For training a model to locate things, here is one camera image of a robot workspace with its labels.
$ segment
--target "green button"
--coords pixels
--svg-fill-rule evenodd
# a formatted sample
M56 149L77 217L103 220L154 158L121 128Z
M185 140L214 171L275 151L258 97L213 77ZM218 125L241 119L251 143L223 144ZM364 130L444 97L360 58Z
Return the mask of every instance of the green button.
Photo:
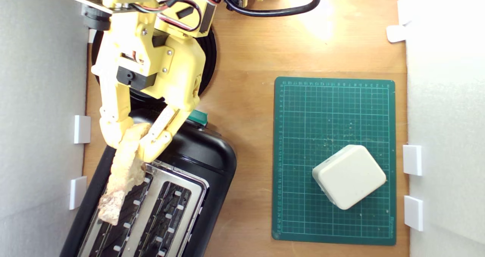
M189 118L193 122L197 122L203 126L207 125L207 113L200 112L199 110L194 110L190 113Z

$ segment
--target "white cube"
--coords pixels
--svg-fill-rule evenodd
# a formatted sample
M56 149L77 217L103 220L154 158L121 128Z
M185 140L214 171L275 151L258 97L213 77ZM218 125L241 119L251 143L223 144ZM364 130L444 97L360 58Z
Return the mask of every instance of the white cube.
M312 171L322 191L348 209L386 182L386 174L362 145L347 145Z

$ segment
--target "wooden table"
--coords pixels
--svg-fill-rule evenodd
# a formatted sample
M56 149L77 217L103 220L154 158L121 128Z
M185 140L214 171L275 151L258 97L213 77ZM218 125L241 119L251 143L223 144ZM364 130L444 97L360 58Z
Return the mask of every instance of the wooden table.
M265 0L274 8L305 0ZM244 17L220 6L213 25L218 61L200 110L234 145L238 167L207 248L208 257L409 256L404 225L402 148L407 142L405 46L390 44L386 26L396 24L397 0L322 0L313 12L294 17ZM275 241L271 238L272 123L277 76L391 79L396 83L397 243L363 246ZM99 130L99 88L88 84L92 143L84 174L92 176L104 150Z

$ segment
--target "white wall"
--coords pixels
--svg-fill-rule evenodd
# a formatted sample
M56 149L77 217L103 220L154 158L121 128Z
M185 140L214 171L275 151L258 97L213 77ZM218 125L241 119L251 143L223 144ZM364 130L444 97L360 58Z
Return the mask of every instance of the white wall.
M71 0L0 0L0 257L59 254L81 176L87 29Z
M424 231L411 256L485 256L484 0L411 0L408 138L422 145Z

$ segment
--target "grid lines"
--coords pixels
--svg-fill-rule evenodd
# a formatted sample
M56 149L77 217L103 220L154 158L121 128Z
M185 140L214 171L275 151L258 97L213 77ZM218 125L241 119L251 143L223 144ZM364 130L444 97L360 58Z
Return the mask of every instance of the grid lines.
M394 83L279 77L274 116L273 237L394 244ZM352 208L340 210L320 190L311 171L348 144L364 145L387 181Z

